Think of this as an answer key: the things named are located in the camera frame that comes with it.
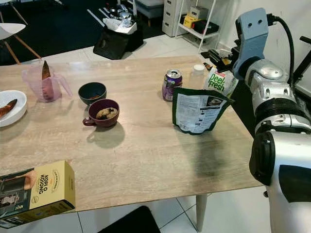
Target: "yellow box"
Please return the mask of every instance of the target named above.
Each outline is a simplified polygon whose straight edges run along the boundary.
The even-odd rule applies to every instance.
[[[186,15],[185,20],[184,20],[184,26],[187,28],[192,28],[192,24],[194,22],[201,21],[202,19],[196,19],[194,17],[191,17],[189,14]]]
[[[74,172],[65,160],[0,177],[0,227],[12,228],[74,206]]]

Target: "maroon mug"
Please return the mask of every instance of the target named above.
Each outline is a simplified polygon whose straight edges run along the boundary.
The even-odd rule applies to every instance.
[[[96,119],[97,113],[104,108],[115,108],[118,110],[118,113],[114,117],[107,119],[107,120]],[[108,128],[117,123],[119,113],[120,113],[120,109],[119,109],[119,105],[117,104],[117,102],[113,100],[108,100],[108,99],[98,100],[90,105],[88,109],[89,117],[86,117],[83,120],[83,124],[86,126],[98,125],[101,127]]]

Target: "soda can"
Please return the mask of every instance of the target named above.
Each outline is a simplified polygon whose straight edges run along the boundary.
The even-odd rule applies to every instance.
[[[174,89],[182,86],[183,77],[178,69],[170,69],[164,76],[162,96],[166,101],[173,101]]]

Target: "white bowl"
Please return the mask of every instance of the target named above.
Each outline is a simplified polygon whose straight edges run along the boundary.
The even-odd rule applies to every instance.
[[[0,91],[0,108],[14,99],[17,99],[17,103],[9,113],[0,118],[0,127],[13,124],[25,114],[27,97],[25,93],[21,91]]]

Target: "white tile floor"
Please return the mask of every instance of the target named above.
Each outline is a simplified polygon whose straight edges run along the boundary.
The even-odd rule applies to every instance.
[[[108,59],[92,52],[93,47],[45,57],[48,63],[106,61]],[[161,35],[145,40],[142,47],[126,53],[126,59],[198,55],[198,49],[183,38]],[[38,64],[38,60],[25,64]],[[203,232],[205,233],[259,233],[270,232],[269,203],[262,193],[264,187],[211,194],[207,199],[207,210]],[[196,233],[195,197],[181,197],[70,213],[45,218],[0,233],[96,233],[127,213],[147,205],[162,233]]]

